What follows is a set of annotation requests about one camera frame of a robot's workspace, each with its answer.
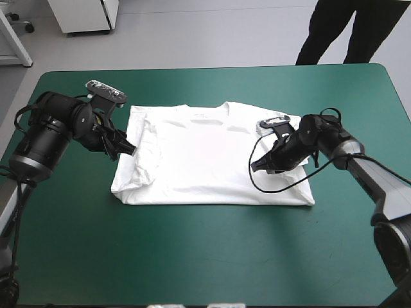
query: white t-shirt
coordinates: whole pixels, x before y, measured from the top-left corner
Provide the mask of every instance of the white t-shirt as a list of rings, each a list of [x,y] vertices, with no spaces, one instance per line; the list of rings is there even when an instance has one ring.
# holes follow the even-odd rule
[[[127,129],[130,142],[140,138],[136,157],[125,163],[126,155],[121,156],[112,185],[123,203],[314,204],[308,181],[265,194],[249,179],[249,155],[259,137],[256,123],[283,113],[231,102],[217,108],[153,107],[145,114],[141,134],[142,114],[144,110],[132,110]],[[300,117],[290,117],[297,129]],[[253,160],[272,147],[269,138],[256,148]],[[253,174],[266,190],[281,189],[305,176],[301,166],[279,175]]]

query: person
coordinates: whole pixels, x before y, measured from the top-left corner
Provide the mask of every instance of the person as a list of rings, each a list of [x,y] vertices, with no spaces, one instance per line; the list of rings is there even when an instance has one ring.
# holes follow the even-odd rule
[[[356,12],[344,63],[368,63],[411,1],[319,0],[296,65],[317,64]]]

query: black cable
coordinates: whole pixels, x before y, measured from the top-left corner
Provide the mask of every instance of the black cable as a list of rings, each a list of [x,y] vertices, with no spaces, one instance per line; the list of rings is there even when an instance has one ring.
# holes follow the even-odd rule
[[[253,147],[253,149],[252,149],[250,158],[249,158],[249,176],[250,176],[250,180],[251,180],[253,186],[254,186],[257,190],[261,191],[262,193],[266,193],[266,194],[277,194],[277,193],[281,193],[281,192],[283,192],[283,191],[286,191],[287,189],[290,189],[290,188],[292,188],[292,187],[300,184],[301,182],[303,182],[303,181],[305,181],[305,180],[308,180],[308,179],[311,178],[312,176],[316,175],[318,172],[322,171],[325,167],[327,167],[328,165],[330,165],[330,163],[334,162],[336,159],[343,158],[343,157],[348,157],[348,158],[360,158],[360,159],[369,160],[369,161],[371,161],[371,162],[374,162],[374,163],[376,163],[377,165],[379,165],[381,168],[383,168],[384,170],[388,171],[389,173],[391,173],[392,175],[394,175],[395,177],[397,177],[398,179],[400,179],[400,180],[404,181],[405,183],[411,185],[411,181],[410,181],[410,180],[407,180],[407,179],[404,178],[403,176],[397,174],[397,173],[394,172],[393,170],[391,170],[391,169],[389,169],[388,167],[384,166],[381,162],[378,162],[376,159],[374,159],[374,158],[372,158],[372,157],[369,157],[369,156],[367,156],[367,155],[365,155],[365,154],[362,154],[362,153],[355,153],[355,154],[342,154],[342,155],[338,155],[338,156],[332,158],[331,160],[327,161],[324,165],[322,165],[321,167],[319,167],[319,168],[318,168],[317,170],[315,170],[314,172],[310,173],[310,174],[309,174],[308,176],[306,176],[305,178],[302,178],[302,179],[299,180],[298,182],[295,182],[295,183],[293,183],[293,184],[291,184],[291,185],[289,185],[289,186],[287,186],[287,187],[284,187],[284,188],[282,188],[282,189],[279,189],[279,190],[277,190],[277,191],[266,191],[266,190],[264,190],[264,189],[259,188],[259,187],[257,186],[257,184],[255,183],[254,179],[252,178],[251,166],[250,166],[250,165],[251,165],[251,160],[252,160],[252,155],[254,154],[254,151],[255,151],[256,148],[257,148],[258,142],[259,142],[262,138],[263,138],[263,137],[260,137],[260,138],[257,140],[257,142],[255,143],[255,145],[254,145],[254,147]]]

